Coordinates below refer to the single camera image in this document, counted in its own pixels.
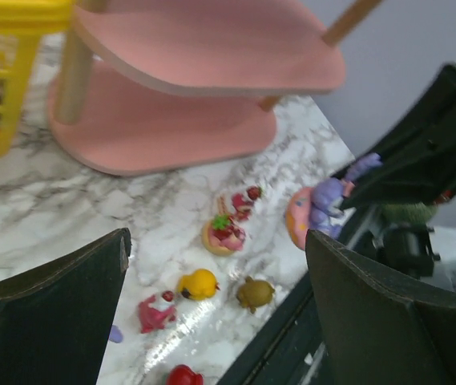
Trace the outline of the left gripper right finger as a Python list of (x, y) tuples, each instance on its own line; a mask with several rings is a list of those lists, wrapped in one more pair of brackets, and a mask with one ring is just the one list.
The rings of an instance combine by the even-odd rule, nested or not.
[(337, 384), (456, 384), (456, 293), (320, 231), (305, 252)]

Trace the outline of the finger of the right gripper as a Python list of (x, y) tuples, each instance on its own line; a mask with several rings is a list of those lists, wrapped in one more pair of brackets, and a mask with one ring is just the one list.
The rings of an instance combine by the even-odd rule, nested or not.
[(382, 165), (361, 177), (342, 209), (436, 205), (456, 196), (456, 65), (446, 64), (409, 112), (371, 149)]

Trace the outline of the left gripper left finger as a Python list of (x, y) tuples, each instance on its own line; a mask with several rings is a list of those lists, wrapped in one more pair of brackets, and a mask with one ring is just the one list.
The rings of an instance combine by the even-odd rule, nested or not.
[(0, 384), (94, 384), (131, 253), (128, 229), (0, 281)]

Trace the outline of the purple bunny cup toy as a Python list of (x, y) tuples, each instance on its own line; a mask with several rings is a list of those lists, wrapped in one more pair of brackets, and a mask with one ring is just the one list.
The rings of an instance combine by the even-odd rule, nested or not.
[(123, 333), (116, 325), (112, 325), (108, 339), (113, 343), (121, 343), (123, 341)]

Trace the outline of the purple bunny donut toy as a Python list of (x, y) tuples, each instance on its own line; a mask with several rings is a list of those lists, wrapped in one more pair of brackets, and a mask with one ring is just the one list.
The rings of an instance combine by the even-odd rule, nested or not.
[(351, 164), (342, 177), (330, 177), (296, 192), (285, 212), (286, 227), (295, 246), (305, 249), (306, 234), (310, 229), (338, 238), (341, 225), (333, 220), (344, 216), (341, 204), (350, 197), (360, 177), (380, 166), (381, 157), (373, 152)]

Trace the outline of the pink strawberry bear toy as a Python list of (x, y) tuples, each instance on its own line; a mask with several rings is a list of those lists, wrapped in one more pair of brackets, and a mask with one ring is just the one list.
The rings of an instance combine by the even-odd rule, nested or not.
[(228, 215), (234, 221), (242, 222), (249, 219), (255, 202), (263, 196), (263, 189), (258, 185), (252, 185), (242, 192), (231, 196), (231, 205), (228, 205), (224, 196), (217, 200), (217, 208), (220, 215)]

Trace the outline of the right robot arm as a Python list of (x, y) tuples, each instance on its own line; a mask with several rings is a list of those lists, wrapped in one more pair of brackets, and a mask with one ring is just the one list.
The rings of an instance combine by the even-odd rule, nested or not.
[(456, 292), (456, 227), (430, 218), (456, 197), (456, 64), (372, 148), (382, 167), (348, 200), (339, 241), (401, 273)]

